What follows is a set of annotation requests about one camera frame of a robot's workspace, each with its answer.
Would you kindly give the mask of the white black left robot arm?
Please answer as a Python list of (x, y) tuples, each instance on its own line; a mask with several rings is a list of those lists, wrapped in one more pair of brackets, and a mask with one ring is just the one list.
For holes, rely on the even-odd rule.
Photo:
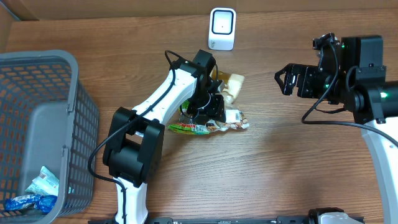
[(156, 172), (164, 143), (165, 125), (184, 102), (186, 114), (199, 124), (226, 120), (222, 80), (213, 55), (199, 50), (192, 61), (178, 56), (169, 61), (165, 81), (141, 104), (120, 107), (113, 115), (103, 164), (118, 191), (118, 211), (112, 223), (145, 223), (147, 183)]

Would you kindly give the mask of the light teal snack packet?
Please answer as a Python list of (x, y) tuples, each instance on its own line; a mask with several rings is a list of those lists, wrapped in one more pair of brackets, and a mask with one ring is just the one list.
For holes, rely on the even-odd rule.
[(54, 195), (59, 193), (59, 179), (45, 166), (41, 167), (40, 174), (32, 180), (25, 192), (39, 195)]

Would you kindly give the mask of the blue snack packet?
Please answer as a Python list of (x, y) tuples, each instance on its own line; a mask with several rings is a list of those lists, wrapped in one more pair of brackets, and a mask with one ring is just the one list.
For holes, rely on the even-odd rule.
[(36, 210), (40, 210), (43, 213), (49, 213), (57, 201), (55, 195), (22, 195), (6, 200), (5, 211), (17, 211), (23, 210), (29, 207), (34, 207)]

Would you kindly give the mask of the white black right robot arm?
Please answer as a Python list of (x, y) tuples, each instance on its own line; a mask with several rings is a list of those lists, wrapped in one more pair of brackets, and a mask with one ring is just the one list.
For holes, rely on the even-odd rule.
[[(384, 223), (397, 223), (397, 82), (386, 81), (383, 38), (338, 39), (327, 33), (313, 40), (313, 49), (318, 51), (318, 65), (289, 63), (274, 78), (284, 95), (291, 95), (297, 87), (299, 97), (315, 99), (301, 118), (303, 124), (361, 129), (376, 172)], [(349, 111), (354, 120), (308, 120), (322, 101), (342, 104), (333, 112)]]

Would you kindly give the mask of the green snack bag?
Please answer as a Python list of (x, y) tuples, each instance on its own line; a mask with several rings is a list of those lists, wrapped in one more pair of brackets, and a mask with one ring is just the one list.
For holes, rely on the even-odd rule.
[(210, 131), (207, 129), (205, 125), (197, 124), (196, 122), (194, 122), (192, 115), (187, 114), (188, 106), (189, 106), (188, 101), (184, 101), (180, 105), (178, 109), (180, 117), (176, 123), (168, 125), (168, 129), (178, 134), (192, 134), (192, 135), (210, 134)]

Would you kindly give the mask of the beige brown nut snack bag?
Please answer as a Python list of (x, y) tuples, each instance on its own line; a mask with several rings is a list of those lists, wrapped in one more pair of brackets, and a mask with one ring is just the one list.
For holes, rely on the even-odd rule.
[(208, 132), (227, 131), (228, 129), (247, 129), (249, 127), (249, 121), (235, 103), (241, 91), (244, 76), (222, 71), (219, 71), (218, 75), (218, 78), (224, 81), (224, 88), (221, 94), (224, 98), (226, 121), (223, 123), (210, 119), (205, 124)]

